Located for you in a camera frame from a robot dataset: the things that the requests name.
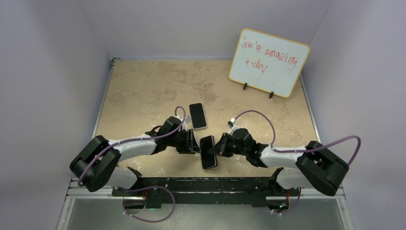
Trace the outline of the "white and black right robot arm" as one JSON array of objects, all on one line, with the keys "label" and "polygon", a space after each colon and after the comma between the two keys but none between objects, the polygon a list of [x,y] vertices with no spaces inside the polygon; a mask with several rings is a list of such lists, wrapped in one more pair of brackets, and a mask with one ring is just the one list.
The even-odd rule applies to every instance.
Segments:
[{"label": "white and black right robot arm", "polygon": [[334,196],[349,171],[345,161],[317,141],[296,148],[271,147],[254,140],[245,128],[224,133],[208,153],[228,158],[243,155],[255,167],[282,167],[269,181],[269,189],[275,195],[291,188],[312,187]]}]

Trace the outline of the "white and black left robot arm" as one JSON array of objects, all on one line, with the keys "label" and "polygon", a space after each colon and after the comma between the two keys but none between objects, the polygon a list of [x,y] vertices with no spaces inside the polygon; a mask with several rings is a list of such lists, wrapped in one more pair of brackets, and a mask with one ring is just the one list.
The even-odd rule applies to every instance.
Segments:
[{"label": "white and black left robot arm", "polygon": [[131,196],[142,192],[142,174],[118,163],[138,156],[154,155],[174,147],[180,154],[195,154],[200,148],[192,129],[177,117],[169,117],[163,125],[129,139],[108,140],[95,136],[70,163],[69,169],[79,179],[78,185],[90,192],[104,186],[124,188]]}]

